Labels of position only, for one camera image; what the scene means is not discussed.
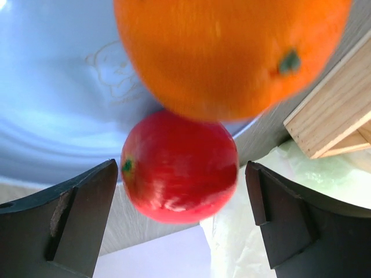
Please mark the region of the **blue plastic plate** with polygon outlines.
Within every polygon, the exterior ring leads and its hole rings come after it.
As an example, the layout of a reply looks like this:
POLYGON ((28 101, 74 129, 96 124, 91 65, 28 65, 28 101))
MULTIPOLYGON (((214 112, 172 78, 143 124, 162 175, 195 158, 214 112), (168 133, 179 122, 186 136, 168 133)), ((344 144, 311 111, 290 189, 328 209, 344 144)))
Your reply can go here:
POLYGON ((111 1, 1 2, 1 180, 54 185, 119 159, 159 111, 111 1))

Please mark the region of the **fake orange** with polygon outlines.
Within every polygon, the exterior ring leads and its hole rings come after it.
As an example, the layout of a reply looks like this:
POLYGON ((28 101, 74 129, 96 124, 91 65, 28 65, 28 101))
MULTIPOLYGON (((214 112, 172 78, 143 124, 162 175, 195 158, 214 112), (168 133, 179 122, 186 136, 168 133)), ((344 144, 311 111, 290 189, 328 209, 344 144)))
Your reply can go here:
POLYGON ((114 1, 146 88, 191 119, 252 118, 309 86, 336 50, 351 1, 114 1))

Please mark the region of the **red fake apple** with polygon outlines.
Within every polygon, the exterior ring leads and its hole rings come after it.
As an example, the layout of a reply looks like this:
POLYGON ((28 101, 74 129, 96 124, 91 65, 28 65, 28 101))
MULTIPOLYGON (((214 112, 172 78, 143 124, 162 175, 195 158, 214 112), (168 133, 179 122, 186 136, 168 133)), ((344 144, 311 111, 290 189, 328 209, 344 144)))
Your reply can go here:
POLYGON ((231 199, 239 159, 222 124, 159 111, 131 129, 120 168, 137 211, 162 223, 191 224, 213 216, 231 199))

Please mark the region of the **white plastic bag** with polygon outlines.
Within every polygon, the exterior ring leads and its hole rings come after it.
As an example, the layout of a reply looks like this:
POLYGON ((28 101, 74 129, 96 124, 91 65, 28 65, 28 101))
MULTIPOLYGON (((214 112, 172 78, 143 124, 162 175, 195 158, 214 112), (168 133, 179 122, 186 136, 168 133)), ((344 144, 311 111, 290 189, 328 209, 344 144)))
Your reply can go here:
POLYGON ((370 151, 311 160, 288 141, 201 227, 211 277, 369 277, 370 151))

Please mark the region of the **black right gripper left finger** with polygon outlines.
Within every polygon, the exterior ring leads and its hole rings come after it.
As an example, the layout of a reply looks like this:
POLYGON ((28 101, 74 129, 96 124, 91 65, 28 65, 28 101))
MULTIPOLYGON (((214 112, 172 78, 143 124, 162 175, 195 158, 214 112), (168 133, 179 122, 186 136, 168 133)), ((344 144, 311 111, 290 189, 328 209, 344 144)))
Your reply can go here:
POLYGON ((118 178, 114 159, 1 204, 1 277, 92 277, 118 178))

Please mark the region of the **wooden clothes rack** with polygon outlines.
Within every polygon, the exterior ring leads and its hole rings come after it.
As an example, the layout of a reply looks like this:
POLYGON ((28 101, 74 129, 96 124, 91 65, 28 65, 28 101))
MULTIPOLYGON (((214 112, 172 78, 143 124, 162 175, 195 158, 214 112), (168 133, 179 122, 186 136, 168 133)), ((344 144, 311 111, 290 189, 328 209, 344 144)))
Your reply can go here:
POLYGON ((283 122, 310 159, 370 148, 367 33, 283 122))

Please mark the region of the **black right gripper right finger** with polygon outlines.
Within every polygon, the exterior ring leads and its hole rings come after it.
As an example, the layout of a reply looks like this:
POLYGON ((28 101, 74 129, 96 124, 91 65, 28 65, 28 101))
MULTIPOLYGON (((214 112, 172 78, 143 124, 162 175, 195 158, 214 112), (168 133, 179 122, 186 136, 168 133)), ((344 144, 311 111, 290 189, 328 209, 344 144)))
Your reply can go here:
POLYGON ((370 209, 248 162, 246 185, 277 277, 370 277, 370 209))

